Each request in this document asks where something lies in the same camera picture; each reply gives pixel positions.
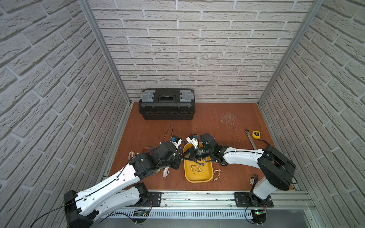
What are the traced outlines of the white slim strap watch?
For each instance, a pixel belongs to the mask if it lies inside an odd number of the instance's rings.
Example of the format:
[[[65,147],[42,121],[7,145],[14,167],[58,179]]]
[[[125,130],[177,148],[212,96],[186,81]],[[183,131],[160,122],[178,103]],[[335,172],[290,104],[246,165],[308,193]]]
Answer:
[[[191,166],[190,166],[190,169],[191,169],[191,171],[192,171],[192,173],[193,173],[194,175],[197,175],[197,173],[202,173],[202,170],[201,170],[200,166],[197,166],[197,165],[191,165]]]

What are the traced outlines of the cream oval face watch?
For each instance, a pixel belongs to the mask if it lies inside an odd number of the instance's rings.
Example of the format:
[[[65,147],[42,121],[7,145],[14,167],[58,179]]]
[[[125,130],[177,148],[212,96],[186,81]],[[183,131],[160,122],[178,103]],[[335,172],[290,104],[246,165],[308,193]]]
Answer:
[[[213,171],[212,182],[217,181],[220,178],[220,174],[221,174],[221,169],[214,170]]]

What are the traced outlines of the brown leather strap watch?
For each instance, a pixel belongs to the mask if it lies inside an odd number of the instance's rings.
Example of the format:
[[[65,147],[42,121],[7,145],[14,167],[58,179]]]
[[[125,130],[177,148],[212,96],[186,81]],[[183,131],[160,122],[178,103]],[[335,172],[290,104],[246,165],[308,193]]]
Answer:
[[[254,187],[256,185],[256,183],[258,182],[258,175],[254,174],[253,176],[251,176],[250,178],[250,185],[252,187]]]

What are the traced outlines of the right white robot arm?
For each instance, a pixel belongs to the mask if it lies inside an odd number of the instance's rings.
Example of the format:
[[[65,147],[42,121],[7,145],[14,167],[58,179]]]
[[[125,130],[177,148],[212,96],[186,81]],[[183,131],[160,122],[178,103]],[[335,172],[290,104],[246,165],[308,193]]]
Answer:
[[[182,158],[191,162],[216,162],[221,166],[240,164],[260,169],[264,174],[261,180],[254,178],[252,188],[247,196],[251,206],[262,206],[276,190],[288,191],[294,180],[296,166],[288,157],[274,146],[264,149],[236,149],[219,145],[209,133],[197,139],[191,135],[187,142],[192,145],[184,150]]]

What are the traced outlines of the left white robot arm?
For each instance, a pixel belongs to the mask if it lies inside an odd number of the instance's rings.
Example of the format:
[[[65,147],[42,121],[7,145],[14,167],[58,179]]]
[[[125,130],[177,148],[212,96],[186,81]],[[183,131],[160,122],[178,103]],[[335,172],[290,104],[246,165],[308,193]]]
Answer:
[[[151,153],[138,154],[127,165],[83,191],[69,191],[64,195],[65,216],[69,228],[89,228],[101,216],[121,207],[143,204],[149,198],[143,179],[166,167],[179,169],[181,156],[178,148],[182,140],[161,143]]]

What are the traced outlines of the yellow plastic storage tray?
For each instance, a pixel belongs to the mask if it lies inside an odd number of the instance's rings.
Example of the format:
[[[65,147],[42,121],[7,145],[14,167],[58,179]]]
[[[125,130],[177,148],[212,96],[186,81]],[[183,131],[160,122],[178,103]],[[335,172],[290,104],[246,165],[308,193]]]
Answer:
[[[203,160],[199,160],[197,164],[195,161],[188,161],[188,160],[184,160],[184,174],[185,174],[185,178],[190,182],[190,183],[203,183],[203,182],[209,182],[212,177],[213,177],[213,165],[212,162],[210,161],[211,158],[207,157],[205,158],[205,160],[207,160],[207,162],[204,164]],[[197,173],[197,175],[194,175],[190,169],[191,165],[197,165],[200,166],[202,173]]]

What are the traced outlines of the silver ratchet wrench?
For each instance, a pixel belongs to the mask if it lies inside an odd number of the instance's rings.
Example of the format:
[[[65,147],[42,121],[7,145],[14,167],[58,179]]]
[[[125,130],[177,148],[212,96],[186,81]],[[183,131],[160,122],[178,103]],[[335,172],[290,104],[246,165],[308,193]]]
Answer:
[[[253,146],[253,149],[254,149],[254,150],[257,150],[257,147],[256,147],[256,145],[255,145],[255,143],[254,143],[254,141],[253,141],[253,139],[252,139],[252,135],[251,135],[250,130],[249,130],[249,129],[245,129],[244,131],[245,131],[245,133],[246,133],[246,135],[247,135],[247,137],[248,137],[248,139],[249,139],[249,141],[250,141],[251,145]]]

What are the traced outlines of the yellow tape measure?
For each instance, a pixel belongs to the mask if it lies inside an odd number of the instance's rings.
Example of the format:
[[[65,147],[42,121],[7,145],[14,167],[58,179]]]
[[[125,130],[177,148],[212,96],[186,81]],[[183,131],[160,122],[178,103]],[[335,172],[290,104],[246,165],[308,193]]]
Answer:
[[[253,131],[252,132],[252,137],[254,138],[254,139],[257,139],[257,140],[261,140],[261,132],[259,132],[259,131]]]

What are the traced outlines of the black plastic toolbox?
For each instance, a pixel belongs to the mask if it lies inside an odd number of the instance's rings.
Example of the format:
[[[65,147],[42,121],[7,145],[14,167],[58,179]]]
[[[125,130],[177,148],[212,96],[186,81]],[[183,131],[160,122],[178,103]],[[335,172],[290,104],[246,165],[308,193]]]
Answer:
[[[139,100],[145,120],[193,120],[195,111],[194,91],[187,88],[149,88]]]

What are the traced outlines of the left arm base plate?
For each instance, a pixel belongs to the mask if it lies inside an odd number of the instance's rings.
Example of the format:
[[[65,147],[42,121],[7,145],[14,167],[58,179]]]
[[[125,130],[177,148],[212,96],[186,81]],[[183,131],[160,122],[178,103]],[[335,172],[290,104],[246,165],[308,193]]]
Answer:
[[[160,207],[162,199],[162,192],[149,192],[148,196],[143,196],[135,207]]]

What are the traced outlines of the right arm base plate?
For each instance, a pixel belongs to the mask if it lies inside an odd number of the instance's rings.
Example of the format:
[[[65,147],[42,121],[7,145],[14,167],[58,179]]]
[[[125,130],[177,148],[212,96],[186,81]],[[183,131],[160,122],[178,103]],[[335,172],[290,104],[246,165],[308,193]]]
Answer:
[[[260,199],[251,192],[235,192],[234,193],[235,203],[237,208],[247,208],[247,207],[268,207],[273,208],[274,204],[269,195],[265,199]]]

